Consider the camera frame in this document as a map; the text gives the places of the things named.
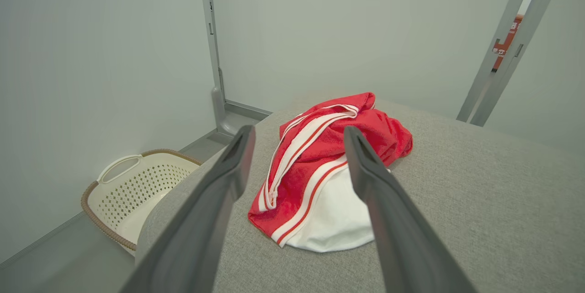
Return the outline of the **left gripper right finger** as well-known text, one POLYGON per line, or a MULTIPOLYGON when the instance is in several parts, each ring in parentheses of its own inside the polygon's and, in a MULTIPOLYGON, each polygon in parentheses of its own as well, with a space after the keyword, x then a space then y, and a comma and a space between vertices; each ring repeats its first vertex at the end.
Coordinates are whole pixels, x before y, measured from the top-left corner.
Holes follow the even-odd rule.
POLYGON ((354 126, 343 133, 353 190, 367 205, 388 293, 474 293, 475 287, 399 181, 354 126))

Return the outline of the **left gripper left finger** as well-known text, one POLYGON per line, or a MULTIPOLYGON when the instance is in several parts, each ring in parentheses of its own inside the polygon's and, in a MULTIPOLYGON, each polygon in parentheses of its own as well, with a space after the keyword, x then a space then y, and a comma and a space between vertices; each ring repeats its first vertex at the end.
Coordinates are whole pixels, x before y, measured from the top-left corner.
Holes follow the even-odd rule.
POLYGON ((211 293, 234 203, 251 169, 255 127, 243 126, 142 259, 123 293, 211 293))

